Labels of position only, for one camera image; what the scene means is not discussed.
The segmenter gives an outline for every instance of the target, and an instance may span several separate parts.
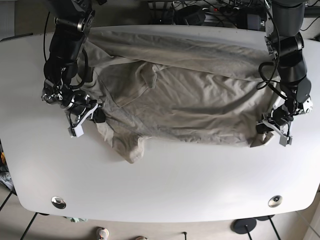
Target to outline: shoe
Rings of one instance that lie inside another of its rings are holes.
[[[139,236],[135,240],[148,240],[148,238],[146,238],[144,236]]]
[[[10,191],[14,189],[14,183],[9,172],[0,172],[0,183],[4,184]]]
[[[97,240],[107,240],[109,237],[109,231],[103,227],[100,227],[96,231]]]

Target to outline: wrinkled fabric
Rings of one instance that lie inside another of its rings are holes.
[[[107,116],[97,129],[129,163],[143,157],[148,138],[236,147],[269,140],[256,132],[277,99],[256,88],[267,52],[103,28],[85,50],[92,83],[82,89]]]

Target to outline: black cable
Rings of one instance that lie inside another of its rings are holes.
[[[306,29],[300,29],[301,30],[301,32],[305,32],[305,31],[307,31],[311,26],[312,26],[312,24],[314,24],[315,23],[315,21],[317,21],[318,19],[320,19],[320,16],[318,16],[315,20],[313,20],[313,22],[306,28]]]
[[[259,74],[260,74],[260,76],[261,76],[261,78],[262,78],[263,81],[259,82],[259,83],[256,85],[256,89],[257,89],[257,90],[261,90],[261,89],[264,89],[266,86],[268,86],[268,87],[269,87],[272,91],[274,91],[278,96],[280,96],[280,97],[283,98],[284,100],[287,100],[287,97],[286,97],[286,96],[283,96],[280,91],[278,91],[272,84],[270,84],[270,83],[281,84],[281,82],[267,79],[266,76],[265,76],[264,73],[263,73],[263,68],[264,68],[265,66],[273,66],[273,65],[274,65],[273,62],[263,62],[263,63],[260,64],[258,71],[259,71]]]
[[[217,10],[221,13],[222,16],[224,16],[230,23],[232,23],[236,28],[238,28],[237,25],[236,25],[228,16],[226,16],[222,11],[220,11],[219,8],[217,8],[217,7],[215,7],[214,5],[212,5],[212,4],[211,4],[210,2],[208,2],[207,0],[201,0],[201,1],[204,1],[204,2],[206,2],[207,4],[209,4],[210,6],[212,6],[214,9],[217,9]]]
[[[261,84],[261,83],[259,83],[259,84],[256,86],[256,89],[257,89],[257,90],[261,90],[261,89],[266,88],[267,86],[270,86],[270,88],[271,88],[274,92],[276,92],[276,91],[275,91],[275,88],[274,88],[273,86],[271,87],[270,83],[272,82],[272,79],[274,78],[274,75],[275,75],[275,73],[276,73],[276,71],[277,71],[277,69],[278,69],[278,66],[279,66],[280,55],[281,55],[280,35],[279,35],[279,30],[278,30],[278,28],[277,28],[277,25],[276,25],[276,23],[275,23],[275,20],[274,20],[274,18],[272,17],[270,11],[268,10],[268,8],[267,8],[264,4],[262,4],[262,5],[263,5],[263,7],[265,8],[266,13],[269,15],[269,18],[271,19],[272,24],[273,24],[273,28],[275,29],[276,37],[277,37],[277,40],[278,40],[278,49],[277,49],[277,56],[276,56],[276,59],[275,59],[275,64],[272,64],[272,65],[274,65],[274,69],[273,69],[273,72],[272,72],[271,77],[270,77],[269,80],[267,80],[266,77],[263,75],[262,68],[263,68],[264,66],[268,66],[268,64],[270,64],[270,63],[263,62],[263,63],[261,63],[261,65],[259,66],[259,73],[260,73],[260,76],[261,76],[261,78],[262,78],[262,80],[263,80],[263,83],[265,83],[265,84],[264,84],[263,86],[259,87],[259,85]]]
[[[250,7],[250,5],[253,3],[254,0],[250,0],[249,4],[247,5],[247,7]]]
[[[314,5],[316,5],[318,2],[320,2],[320,0],[316,1],[314,4],[308,6],[308,7],[313,7]]]
[[[75,85],[75,86],[70,85],[70,89],[72,89],[72,90],[81,88],[85,84],[85,82],[86,82],[86,80],[88,78],[88,72],[89,72],[88,54],[87,54],[87,52],[86,52],[86,50],[84,48],[82,49],[82,53],[84,55],[84,74],[83,74],[83,79],[78,85]]]
[[[46,32],[47,32],[47,25],[48,25],[49,16],[50,16],[50,12],[48,12],[48,16],[46,17],[46,20],[45,20],[44,33],[43,33],[43,55],[44,55],[44,60],[45,61],[47,61],[47,56],[46,56]]]
[[[280,238],[280,236],[279,236],[279,234],[278,234],[278,231],[277,231],[277,229],[276,229],[276,227],[275,227],[275,225],[274,225],[274,222],[272,221],[272,219],[271,219],[270,216],[268,216],[268,218],[269,218],[270,223],[271,223],[271,225],[272,225],[272,227],[273,227],[273,230],[274,230],[274,232],[275,232],[276,237],[278,238],[278,240],[281,240],[281,238]]]

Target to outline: round black base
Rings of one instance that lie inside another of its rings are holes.
[[[237,234],[247,234],[255,229],[257,220],[254,218],[239,219],[233,222],[231,229]]]
[[[255,217],[255,219],[259,220],[259,221],[268,221],[270,217],[271,219],[274,217],[274,215],[270,215],[270,216],[259,216],[259,217]]]

